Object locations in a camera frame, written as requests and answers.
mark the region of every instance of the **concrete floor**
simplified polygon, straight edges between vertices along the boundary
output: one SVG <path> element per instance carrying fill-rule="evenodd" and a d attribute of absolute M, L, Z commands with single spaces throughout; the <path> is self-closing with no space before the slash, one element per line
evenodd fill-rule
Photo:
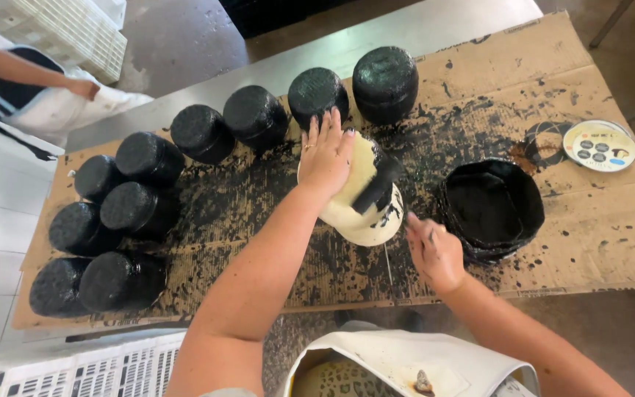
<path fill-rule="evenodd" d="M 123 33 L 129 41 L 118 87 L 159 97 L 414 2 L 357 0 L 245 42 L 217 0 L 128 0 Z M 567 9 L 583 42 L 594 37 L 618 4 L 618 0 L 537 2 L 544 13 Z M 635 108 L 635 2 L 591 53 L 621 110 L 631 111 Z M 567 338 L 635 395 L 635 291 L 512 303 Z M 400 310 L 363 310 L 358 317 L 390 328 Z M 427 331 L 471 338 L 445 306 L 415 310 L 426 318 Z M 265 345 L 267 395 L 275 394 L 299 351 L 332 330 L 331 312 L 280 316 Z"/>

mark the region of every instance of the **person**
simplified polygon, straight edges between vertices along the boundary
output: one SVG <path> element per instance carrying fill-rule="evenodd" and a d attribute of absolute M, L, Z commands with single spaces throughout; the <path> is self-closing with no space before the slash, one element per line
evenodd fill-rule
<path fill-rule="evenodd" d="M 58 147 L 74 129 L 151 101 L 103 86 L 85 71 L 66 72 L 33 47 L 0 50 L 0 122 Z"/>
<path fill-rule="evenodd" d="M 323 116 L 319 132 L 313 117 L 302 135 L 300 182 L 207 292 L 166 396 L 263 396 L 262 341 L 291 290 L 318 214 L 347 180 L 353 141 L 354 130 L 342 131 L 335 108 Z M 462 244 L 444 226 L 411 212 L 406 238 L 420 279 L 481 346 L 532 364 L 542 395 L 629 395 L 566 340 L 467 273 Z"/>

